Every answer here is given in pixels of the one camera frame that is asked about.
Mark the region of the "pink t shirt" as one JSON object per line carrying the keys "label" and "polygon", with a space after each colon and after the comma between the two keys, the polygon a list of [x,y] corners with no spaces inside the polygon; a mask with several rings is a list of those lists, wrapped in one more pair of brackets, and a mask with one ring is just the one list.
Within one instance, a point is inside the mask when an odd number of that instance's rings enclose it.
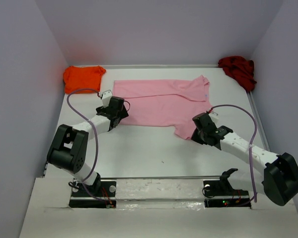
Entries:
{"label": "pink t shirt", "polygon": [[210,109],[210,83],[204,76],[193,80],[119,80],[113,94],[130,103],[124,125],[175,128],[188,140],[196,128],[192,118]]}

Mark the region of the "orange t shirt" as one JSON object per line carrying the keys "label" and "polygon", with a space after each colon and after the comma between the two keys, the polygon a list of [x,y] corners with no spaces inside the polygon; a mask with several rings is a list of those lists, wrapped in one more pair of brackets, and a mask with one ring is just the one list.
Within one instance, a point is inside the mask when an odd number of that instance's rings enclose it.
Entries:
{"label": "orange t shirt", "polygon": [[63,73],[65,93],[70,94],[76,90],[78,93],[86,94],[93,91],[100,92],[102,76],[106,69],[101,66],[75,67],[70,66]]}

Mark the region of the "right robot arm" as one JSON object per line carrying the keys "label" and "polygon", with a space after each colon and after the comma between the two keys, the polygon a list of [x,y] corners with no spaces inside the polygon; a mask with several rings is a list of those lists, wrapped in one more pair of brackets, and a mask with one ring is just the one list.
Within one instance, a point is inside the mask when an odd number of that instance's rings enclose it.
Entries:
{"label": "right robot arm", "polygon": [[260,173],[259,192],[273,203],[285,206],[298,194],[298,165],[288,153],[282,155],[249,144],[226,126],[216,127],[208,113],[193,117],[196,126],[191,139],[214,146],[250,165]]}

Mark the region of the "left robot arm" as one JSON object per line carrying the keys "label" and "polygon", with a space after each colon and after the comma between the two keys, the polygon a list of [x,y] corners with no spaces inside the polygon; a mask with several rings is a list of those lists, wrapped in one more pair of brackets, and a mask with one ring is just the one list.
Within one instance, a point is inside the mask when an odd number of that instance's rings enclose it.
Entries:
{"label": "left robot arm", "polygon": [[[106,91],[101,97],[103,105],[96,109],[96,115],[84,122],[69,126],[62,124],[57,128],[47,154],[47,162],[72,175],[78,185],[75,189],[84,189],[95,197],[101,188],[100,174],[95,171],[98,157],[98,135],[117,127],[120,121],[128,117],[125,100]],[[87,144],[95,139],[96,151],[92,166],[85,162]]]}

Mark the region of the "dark red t shirt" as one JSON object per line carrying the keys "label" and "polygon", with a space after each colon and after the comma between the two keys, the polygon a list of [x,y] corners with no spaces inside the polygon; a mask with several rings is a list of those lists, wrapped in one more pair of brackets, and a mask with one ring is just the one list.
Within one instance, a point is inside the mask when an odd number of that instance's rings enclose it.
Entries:
{"label": "dark red t shirt", "polygon": [[233,78],[247,93],[253,91],[256,86],[254,79],[254,61],[241,56],[230,56],[218,61],[218,67],[224,73]]}

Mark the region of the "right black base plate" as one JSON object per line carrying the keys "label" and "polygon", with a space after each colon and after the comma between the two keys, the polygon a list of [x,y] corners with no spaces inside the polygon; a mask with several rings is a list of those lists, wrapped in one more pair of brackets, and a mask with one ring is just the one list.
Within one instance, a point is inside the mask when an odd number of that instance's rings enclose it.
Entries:
{"label": "right black base plate", "polygon": [[248,191],[225,188],[220,180],[204,180],[202,194],[205,208],[251,208]]}

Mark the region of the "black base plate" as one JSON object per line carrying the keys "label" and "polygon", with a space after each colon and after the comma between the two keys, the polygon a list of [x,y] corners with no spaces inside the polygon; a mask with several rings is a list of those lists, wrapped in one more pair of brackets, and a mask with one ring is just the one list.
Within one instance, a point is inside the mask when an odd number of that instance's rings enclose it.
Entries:
{"label": "black base plate", "polygon": [[220,180],[204,180],[202,194],[205,208],[251,208],[248,191],[225,188]]}
{"label": "black base plate", "polygon": [[91,186],[86,186],[87,192],[83,185],[76,180],[70,181],[68,185],[71,188],[69,201],[71,208],[116,208],[117,183],[113,180],[102,180],[98,191]]}

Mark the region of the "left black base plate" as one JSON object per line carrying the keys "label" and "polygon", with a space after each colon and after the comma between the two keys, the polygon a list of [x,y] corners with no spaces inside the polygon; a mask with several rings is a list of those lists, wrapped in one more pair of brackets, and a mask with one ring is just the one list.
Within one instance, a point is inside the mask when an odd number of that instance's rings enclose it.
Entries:
{"label": "left black base plate", "polygon": [[117,183],[113,180],[102,180],[98,191],[91,186],[86,186],[87,192],[83,185],[76,180],[70,181],[68,185],[71,188],[69,201],[71,208],[116,208]]}

